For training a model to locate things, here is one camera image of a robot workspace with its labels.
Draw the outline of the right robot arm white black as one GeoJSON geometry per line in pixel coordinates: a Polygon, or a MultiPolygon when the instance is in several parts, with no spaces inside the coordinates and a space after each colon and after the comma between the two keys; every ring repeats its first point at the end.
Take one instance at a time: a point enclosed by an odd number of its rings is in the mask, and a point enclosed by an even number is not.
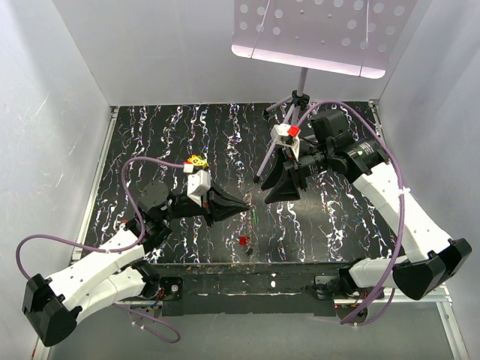
{"type": "Polygon", "coordinates": [[[333,170],[360,191],[401,240],[404,251],[394,264],[388,259],[357,259],[340,269],[337,279],[321,287],[326,295],[360,296],[386,275],[384,286],[419,300],[453,275],[472,248],[464,238],[454,240],[437,226],[398,177],[388,155],[373,139],[356,140],[346,115],[326,110],[311,120],[315,143],[301,147],[300,129],[276,124],[271,138],[277,146],[275,164],[262,183],[265,203],[299,200],[307,179],[333,170]]]}

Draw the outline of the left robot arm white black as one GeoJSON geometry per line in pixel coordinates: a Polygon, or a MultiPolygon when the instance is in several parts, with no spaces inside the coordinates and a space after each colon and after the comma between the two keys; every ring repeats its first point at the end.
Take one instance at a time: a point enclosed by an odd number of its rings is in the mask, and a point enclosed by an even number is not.
{"type": "Polygon", "coordinates": [[[249,205],[216,184],[195,203],[151,182],[138,201],[142,220],[134,217],[109,241],[67,268],[26,283],[22,312],[46,347],[67,338],[86,317],[128,298],[160,299],[172,285],[148,264],[145,255],[159,248],[172,230],[170,221],[201,216],[208,225],[246,212],[249,205]]]}

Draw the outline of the red key tag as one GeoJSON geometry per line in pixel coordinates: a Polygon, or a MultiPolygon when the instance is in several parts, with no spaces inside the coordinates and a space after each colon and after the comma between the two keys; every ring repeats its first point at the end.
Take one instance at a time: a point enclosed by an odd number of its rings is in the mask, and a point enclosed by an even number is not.
{"type": "Polygon", "coordinates": [[[239,244],[241,246],[247,246],[248,245],[248,237],[247,236],[241,236],[239,239],[239,244]]]}

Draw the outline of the yellow owl number block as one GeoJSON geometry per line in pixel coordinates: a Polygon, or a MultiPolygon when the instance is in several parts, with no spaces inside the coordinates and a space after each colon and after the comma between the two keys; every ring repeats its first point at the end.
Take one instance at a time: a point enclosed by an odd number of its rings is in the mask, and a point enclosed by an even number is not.
{"type": "Polygon", "coordinates": [[[192,164],[195,168],[198,169],[207,169],[209,168],[208,161],[203,158],[202,156],[192,154],[188,159],[187,162],[192,164]]]}

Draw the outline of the lilac music stand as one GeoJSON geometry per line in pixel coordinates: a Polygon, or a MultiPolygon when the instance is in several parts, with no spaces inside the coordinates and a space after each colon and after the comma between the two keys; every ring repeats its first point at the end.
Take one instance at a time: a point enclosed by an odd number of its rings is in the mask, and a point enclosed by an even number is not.
{"type": "Polygon", "coordinates": [[[232,52],[301,69],[289,96],[296,124],[309,70],[385,76],[417,1],[234,1],[232,52]]]}

